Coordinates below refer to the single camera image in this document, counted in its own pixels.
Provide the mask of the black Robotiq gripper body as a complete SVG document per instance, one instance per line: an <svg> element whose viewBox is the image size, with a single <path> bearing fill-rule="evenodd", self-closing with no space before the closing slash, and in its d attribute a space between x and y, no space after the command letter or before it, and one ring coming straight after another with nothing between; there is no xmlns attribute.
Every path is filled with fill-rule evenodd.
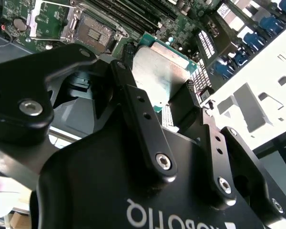
<svg viewBox="0 0 286 229"><path fill-rule="evenodd" d="M138 181L115 156L117 173L100 174L71 183L37 182L40 229L265 229L243 200L217 209L203 196L200 144L163 130L177 164L171 183Z"/></svg>

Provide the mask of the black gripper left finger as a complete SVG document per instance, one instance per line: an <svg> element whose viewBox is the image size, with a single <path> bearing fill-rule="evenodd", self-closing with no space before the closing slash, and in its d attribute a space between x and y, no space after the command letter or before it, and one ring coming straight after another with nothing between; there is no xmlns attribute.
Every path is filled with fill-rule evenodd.
<svg viewBox="0 0 286 229"><path fill-rule="evenodd" d="M55 149L48 132L63 81L85 73L96 95L93 133ZM126 159L138 181L171 183L177 164L147 93L128 65L105 63L71 44L0 63L0 172L21 183L85 181L96 168L117 173L115 156Z"/></svg>

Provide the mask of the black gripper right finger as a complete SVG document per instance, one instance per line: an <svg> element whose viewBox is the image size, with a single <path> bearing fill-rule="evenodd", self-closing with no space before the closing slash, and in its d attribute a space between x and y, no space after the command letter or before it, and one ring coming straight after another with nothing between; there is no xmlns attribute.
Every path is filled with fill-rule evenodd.
<svg viewBox="0 0 286 229"><path fill-rule="evenodd" d="M215 208L231 208L243 200L264 225L286 225L286 196L241 136L219 129L212 110L200 107L191 80L169 100L179 133L199 142L203 196Z"/></svg>

